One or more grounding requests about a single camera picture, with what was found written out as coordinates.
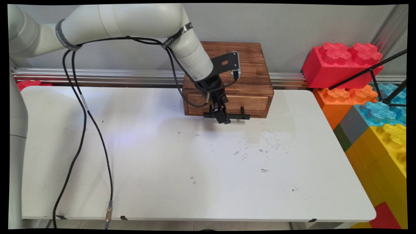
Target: wooden drawer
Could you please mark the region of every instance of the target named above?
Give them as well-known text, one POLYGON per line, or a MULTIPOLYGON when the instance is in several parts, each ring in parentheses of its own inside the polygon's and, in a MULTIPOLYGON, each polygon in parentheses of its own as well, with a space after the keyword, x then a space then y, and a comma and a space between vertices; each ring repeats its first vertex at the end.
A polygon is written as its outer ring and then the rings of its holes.
MULTIPOLYGON (((186 97, 191 103, 204 103, 204 98, 201 95, 188 94, 186 97)), ((234 96, 227 95, 228 102, 225 104, 227 113, 229 114, 240 114, 240 107, 244 107, 244 113, 251 115, 255 118, 264 118, 265 110, 269 97, 249 97, 249 96, 234 96)), ((201 116, 204 112, 209 112, 209 105, 202 108, 197 108, 189 105, 188 112, 185 115, 196 115, 201 116)))
MULTIPOLYGON (((232 51, 238 51, 240 54, 240 78, 235 84, 225 88, 228 98, 225 104, 227 113, 240 114, 240 108, 244 107, 245 114, 254 118, 266 118, 274 91, 260 43, 201 42, 201 44, 210 58, 232 51)), ((230 72, 221 73, 220 77, 224 84, 234 80, 230 72)), ((182 93, 196 105, 205 102, 187 76, 183 80, 182 93)), ((209 105, 197 108, 184 101, 183 107, 185 115, 202 116, 204 112, 209 112, 209 105)))

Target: black mounting bracket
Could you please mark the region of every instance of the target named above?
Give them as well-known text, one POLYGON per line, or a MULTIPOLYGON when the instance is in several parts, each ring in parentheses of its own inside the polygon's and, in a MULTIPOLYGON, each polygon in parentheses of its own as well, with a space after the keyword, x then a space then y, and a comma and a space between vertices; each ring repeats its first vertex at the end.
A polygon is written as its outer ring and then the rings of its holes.
MULTIPOLYGON (((250 119, 250 115, 244 114, 244 107, 240 107, 241 114, 230 114, 228 113, 229 119, 250 119)), ((212 106, 209 106, 209 112, 204 112, 204 118, 215 118, 214 113, 212 112, 212 106)))
POLYGON ((212 58, 211 61, 213 64, 213 69, 207 77, 219 75, 226 71, 231 71, 231 75, 235 80, 240 78, 240 56, 237 51, 212 58))

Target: yellow toy brick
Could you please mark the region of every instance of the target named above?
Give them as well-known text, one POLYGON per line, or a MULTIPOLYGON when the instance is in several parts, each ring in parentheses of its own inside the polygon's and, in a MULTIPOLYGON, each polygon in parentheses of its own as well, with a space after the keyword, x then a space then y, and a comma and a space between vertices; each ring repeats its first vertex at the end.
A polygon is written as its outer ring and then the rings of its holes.
POLYGON ((371 178, 366 168, 360 161, 359 155, 357 154, 354 147, 350 147, 345 152, 345 154, 347 155, 347 158, 349 162, 351 163, 352 168, 355 171, 355 174, 360 180, 361 185, 363 186, 373 206, 376 207, 380 205, 381 203, 385 202, 385 200, 381 196, 381 192, 379 191, 377 186, 374 184, 373 179, 371 178))
POLYGON ((352 226, 351 228, 372 228, 369 222, 367 223, 357 223, 356 225, 352 226))
POLYGON ((400 227, 407 229, 407 189, 406 180, 398 176, 398 167, 392 165, 391 157, 383 157, 369 168, 375 185, 381 192, 400 227))
POLYGON ((406 126, 385 124, 382 127, 370 127, 383 144, 387 152, 397 158, 401 169, 406 168, 406 126))
POLYGON ((365 168, 374 165, 378 159, 388 154, 371 128, 368 128, 351 147, 355 148, 365 168), (378 142, 380 146, 374 145, 374 142, 378 142))

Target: white table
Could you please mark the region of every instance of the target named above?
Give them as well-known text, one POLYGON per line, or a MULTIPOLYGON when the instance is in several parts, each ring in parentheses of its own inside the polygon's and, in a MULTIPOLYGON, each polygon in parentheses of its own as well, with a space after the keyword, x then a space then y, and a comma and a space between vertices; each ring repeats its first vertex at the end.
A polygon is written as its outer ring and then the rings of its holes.
MULTIPOLYGON (((112 219, 366 222, 376 212, 313 94, 275 90, 268 117, 185 116, 176 89, 82 87, 107 146, 112 219)), ((25 219, 50 219, 82 132, 70 87, 22 91, 25 219)), ((109 178, 88 118, 57 215, 104 219, 109 178)))

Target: cable tie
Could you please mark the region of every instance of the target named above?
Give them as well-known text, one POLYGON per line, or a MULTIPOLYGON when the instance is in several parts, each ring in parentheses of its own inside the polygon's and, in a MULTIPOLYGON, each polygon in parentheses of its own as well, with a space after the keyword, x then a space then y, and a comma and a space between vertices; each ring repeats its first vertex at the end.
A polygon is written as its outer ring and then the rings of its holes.
POLYGON ((175 33, 173 36, 169 37, 165 42, 163 42, 162 44, 162 48, 164 50, 166 50, 166 48, 172 44, 172 42, 174 42, 176 39, 178 39, 180 36, 182 36, 182 34, 186 33, 187 31, 191 30, 192 24, 189 22, 187 24, 185 24, 184 26, 181 27, 181 29, 175 33))
POLYGON ((85 101, 84 96, 82 94, 80 96, 81 96, 82 102, 84 103, 85 110, 89 111, 88 106, 87 106, 87 102, 85 101))

